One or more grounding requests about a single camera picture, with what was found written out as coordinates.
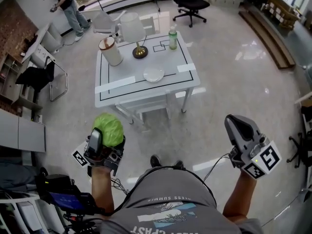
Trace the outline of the wooden cubby shelf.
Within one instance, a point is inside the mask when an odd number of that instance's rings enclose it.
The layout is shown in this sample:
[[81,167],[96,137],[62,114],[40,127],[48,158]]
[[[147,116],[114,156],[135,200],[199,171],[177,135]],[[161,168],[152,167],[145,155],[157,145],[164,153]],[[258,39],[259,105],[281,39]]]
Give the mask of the wooden cubby shelf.
[[31,66],[33,63],[30,59],[21,63],[9,53],[0,61],[0,101],[16,111],[23,107],[34,112],[42,109],[38,103],[38,93],[32,87],[16,84],[17,78]]

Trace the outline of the light wooden bench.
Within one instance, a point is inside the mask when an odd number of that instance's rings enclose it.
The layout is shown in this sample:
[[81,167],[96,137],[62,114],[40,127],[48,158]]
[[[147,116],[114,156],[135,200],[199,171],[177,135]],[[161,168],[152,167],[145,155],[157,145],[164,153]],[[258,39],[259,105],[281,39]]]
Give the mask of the light wooden bench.
[[263,9],[271,14],[271,18],[279,21],[279,26],[293,30],[295,23],[300,19],[295,9],[284,0],[267,0]]

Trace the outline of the metal chair with black jacket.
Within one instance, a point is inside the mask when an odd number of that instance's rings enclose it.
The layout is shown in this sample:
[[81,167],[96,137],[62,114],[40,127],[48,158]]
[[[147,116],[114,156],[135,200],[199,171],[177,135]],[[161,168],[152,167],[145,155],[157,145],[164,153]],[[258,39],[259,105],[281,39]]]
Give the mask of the metal chair with black jacket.
[[[54,96],[53,95],[53,81],[58,77],[64,77],[64,90]],[[68,91],[68,74],[57,64],[51,57],[47,57],[43,68],[34,66],[27,67],[24,72],[17,76],[16,85],[26,85],[32,87],[36,93],[39,93],[46,85],[50,87],[50,101],[53,102],[65,95]]]

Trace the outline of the black box with yellow sticker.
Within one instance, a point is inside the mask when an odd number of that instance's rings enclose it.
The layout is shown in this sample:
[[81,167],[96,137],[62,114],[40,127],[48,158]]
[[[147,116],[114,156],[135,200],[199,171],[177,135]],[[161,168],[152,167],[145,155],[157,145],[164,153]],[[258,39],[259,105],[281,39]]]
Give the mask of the black box with yellow sticker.
[[67,189],[72,185],[69,176],[60,174],[35,176],[35,183],[40,198],[49,197],[49,192],[58,192],[61,189]]

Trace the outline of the green cabbage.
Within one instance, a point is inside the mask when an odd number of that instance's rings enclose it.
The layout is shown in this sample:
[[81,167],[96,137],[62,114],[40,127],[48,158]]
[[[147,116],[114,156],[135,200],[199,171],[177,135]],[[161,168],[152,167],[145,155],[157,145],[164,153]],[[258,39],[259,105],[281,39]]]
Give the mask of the green cabbage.
[[113,114],[100,114],[95,118],[92,128],[102,132],[102,144],[106,147],[116,147],[123,142],[123,126]]

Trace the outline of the clear glass bowl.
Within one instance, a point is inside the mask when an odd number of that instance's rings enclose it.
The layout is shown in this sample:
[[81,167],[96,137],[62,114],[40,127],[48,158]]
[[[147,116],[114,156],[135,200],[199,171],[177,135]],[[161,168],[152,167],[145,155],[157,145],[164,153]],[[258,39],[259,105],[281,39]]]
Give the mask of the clear glass bowl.
[[163,79],[164,77],[164,70],[157,67],[148,67],[143,72],[143,77],[146,81],[155,83]]

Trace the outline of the black swivel chair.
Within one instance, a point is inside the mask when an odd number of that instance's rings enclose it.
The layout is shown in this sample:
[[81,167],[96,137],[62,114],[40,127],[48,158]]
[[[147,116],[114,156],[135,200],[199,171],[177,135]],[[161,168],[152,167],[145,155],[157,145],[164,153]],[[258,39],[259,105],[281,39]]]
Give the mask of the black swivel chair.
[[305,135],[298,133],[299,142],[297,142],[292,136],[289,136],[289,140],[292,141],[297,151],[289,159],[286,160],[287,163],[292,162],[296,157],[298,157],[298,162],[295,165],[295,168],[300,166],[302,162],[305,166],[312,166],[312,130],[308,131]]

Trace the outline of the white mesh office chair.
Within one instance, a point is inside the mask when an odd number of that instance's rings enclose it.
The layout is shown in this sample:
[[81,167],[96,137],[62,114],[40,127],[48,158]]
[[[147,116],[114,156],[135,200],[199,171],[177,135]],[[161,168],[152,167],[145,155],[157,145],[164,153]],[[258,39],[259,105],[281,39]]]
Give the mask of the white mesh office chair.
[[121,39],[121,17],[126,13],[123,10],[120,13],[107,14],[105,11],[87,10],[81,12],[87,19],[90,19],[93,25],[94,33],[107,34],[113,37],[117,43]]

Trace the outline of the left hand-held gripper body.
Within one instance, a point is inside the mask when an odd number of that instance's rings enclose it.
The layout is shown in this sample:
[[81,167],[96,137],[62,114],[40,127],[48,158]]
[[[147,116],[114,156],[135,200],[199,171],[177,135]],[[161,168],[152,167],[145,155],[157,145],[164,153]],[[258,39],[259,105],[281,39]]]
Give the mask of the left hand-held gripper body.
[[88,176],[92,176],[93,167],[105,167],[116,176],[122,156],[123,154],[114,151],[96,153],[87,147],[77,148],[71,153],[71,158],[86,170]]

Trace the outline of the table lamp with white shade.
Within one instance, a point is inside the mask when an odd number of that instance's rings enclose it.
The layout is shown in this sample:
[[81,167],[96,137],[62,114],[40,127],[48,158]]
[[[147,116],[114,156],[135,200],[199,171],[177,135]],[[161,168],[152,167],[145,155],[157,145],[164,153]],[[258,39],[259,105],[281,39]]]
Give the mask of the table lamp with white shade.
[[120,18],[122,36],[125,42],[135,43],[133,56],[136,59],[142,59],[148,55],[148,49],[140,45],[140,41],[146,37],[146,32],[137,13],[126,12]]

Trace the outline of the green drink bottle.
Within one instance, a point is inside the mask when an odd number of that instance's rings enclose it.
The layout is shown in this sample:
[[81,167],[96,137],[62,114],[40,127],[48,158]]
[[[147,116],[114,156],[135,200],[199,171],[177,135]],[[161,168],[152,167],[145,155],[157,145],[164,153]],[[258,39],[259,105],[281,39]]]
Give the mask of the green drink bottle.
[[169,48],[175,50],[177,48],[177,31],[174,26],[170,27],[169,33]]

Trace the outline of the white shelf unit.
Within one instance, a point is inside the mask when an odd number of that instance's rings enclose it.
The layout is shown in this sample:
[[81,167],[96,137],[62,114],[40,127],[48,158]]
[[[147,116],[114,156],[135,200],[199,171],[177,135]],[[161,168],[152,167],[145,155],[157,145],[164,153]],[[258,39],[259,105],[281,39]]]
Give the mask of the white shelf unit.
[[0,229],[8,234],[49,234],[38,207],[39,195],[28,192],[0,191],[0,206],[8,207],[16,221],[9,225],[7,212],[0,213]]

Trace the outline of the person's grey printed shirt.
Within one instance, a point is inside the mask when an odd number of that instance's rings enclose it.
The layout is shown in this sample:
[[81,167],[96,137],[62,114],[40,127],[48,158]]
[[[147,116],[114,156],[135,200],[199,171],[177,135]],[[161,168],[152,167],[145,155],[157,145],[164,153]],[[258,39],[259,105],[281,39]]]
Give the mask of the person's grey printed shirt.
[[124,205],[104,220],[100,234],[263,234],[258,219],[233,223],[217,210],[213,193],[182,170],[148,171]]

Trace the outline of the long brown wooden step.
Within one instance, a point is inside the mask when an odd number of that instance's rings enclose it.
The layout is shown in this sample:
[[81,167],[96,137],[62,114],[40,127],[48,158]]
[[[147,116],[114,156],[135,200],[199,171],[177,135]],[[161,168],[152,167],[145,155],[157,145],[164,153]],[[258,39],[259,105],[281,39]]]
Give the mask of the long brown wooden step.
[[295,61],[288,48],[259,12],[249,10],[239,11],[238,14],[261,40],[278,69],[295,67]]

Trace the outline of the person's left forearm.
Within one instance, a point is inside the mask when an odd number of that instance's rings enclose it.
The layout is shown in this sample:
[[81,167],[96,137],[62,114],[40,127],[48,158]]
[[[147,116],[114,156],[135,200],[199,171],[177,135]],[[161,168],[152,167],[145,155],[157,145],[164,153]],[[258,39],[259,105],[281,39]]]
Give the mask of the person's left forearm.
[[106,213],[114,211],[110,169],[103,166],[92,167],[92,197],[96,205]]

